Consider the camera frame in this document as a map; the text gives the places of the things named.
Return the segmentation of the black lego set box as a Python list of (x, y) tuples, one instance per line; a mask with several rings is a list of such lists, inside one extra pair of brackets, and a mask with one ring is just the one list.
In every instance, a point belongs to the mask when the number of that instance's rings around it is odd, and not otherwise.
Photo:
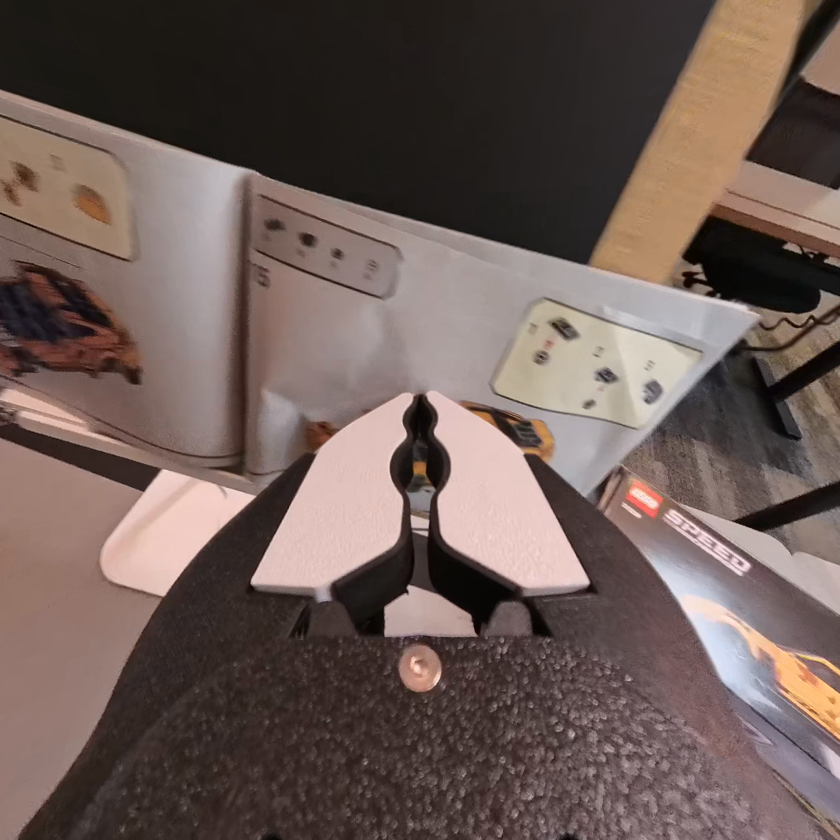
[(838, 838), (838, 565), (684, 507), (622, 466), (598, 508), (682, 605), (759, 754)]

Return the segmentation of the wooden desk with black legs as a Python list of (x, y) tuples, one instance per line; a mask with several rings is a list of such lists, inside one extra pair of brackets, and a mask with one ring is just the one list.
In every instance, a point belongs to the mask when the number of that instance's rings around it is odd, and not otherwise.
[[(717, 204), (712, 216), (819, 255), (839, 257), (839, 193), (829, 187), (745, 161)], [(765, 360), (754, 357), (752, 368), (760, 393), (779, 432), (793, 440), (802, 431), (789, 399), (839, 365), (839, 342), (775, 379)]]

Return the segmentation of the open white instruction booklet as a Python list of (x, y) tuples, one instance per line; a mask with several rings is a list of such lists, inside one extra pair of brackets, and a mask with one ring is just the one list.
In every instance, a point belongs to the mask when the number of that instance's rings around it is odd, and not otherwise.
[(417, 223), (2, 92), (2, 391), (266, 484), (402, 393), (518, 415), (592, 490), (737, 303)]

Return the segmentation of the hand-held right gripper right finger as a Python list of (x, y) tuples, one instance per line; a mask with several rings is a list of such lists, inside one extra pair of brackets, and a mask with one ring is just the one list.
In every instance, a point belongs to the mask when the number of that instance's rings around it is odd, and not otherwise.
[(497, 425), (427, 393), (428, 574), (476, 629), (501, 603), (590, 588), (537, 480), (541, 464)]

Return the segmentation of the white booklet stand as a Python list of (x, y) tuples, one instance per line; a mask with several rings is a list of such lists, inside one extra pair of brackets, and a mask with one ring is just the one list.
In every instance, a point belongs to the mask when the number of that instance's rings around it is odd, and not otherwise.
[(163, 597), (253, 498), (247, 491), (163, 470), (103, 544), (103, 576), (115, 585)]

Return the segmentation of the wooden beam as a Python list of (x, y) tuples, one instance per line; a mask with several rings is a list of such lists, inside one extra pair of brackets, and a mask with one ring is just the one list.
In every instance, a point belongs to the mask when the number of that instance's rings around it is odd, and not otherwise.
[(589, 266), (666, 283), (769, 117), (821, 4), (713, 2)]

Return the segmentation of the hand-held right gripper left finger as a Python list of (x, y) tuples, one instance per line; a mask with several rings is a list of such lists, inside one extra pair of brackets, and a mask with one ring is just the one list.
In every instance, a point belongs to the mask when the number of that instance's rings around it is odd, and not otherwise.
[(346, 613), (363, 636), (385, 635), (386, 608), (407, 592), (414, 546), (414, 394), (400, 394), (299, 457), (253, 500), (266, 546), (251, 589)]

